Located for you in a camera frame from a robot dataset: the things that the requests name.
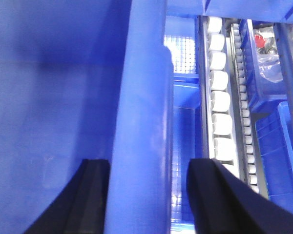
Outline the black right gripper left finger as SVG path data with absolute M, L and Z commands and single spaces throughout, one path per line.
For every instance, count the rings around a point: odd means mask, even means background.
M 108 160 L 82 160 L 68 184 L 25 233 L 102 234 L 109 175 Z

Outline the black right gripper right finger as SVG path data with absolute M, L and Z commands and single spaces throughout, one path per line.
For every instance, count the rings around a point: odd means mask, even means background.
M 293 214 L 214 159 L 189 161 L 187 193 L 198 234 L 293 234 Z

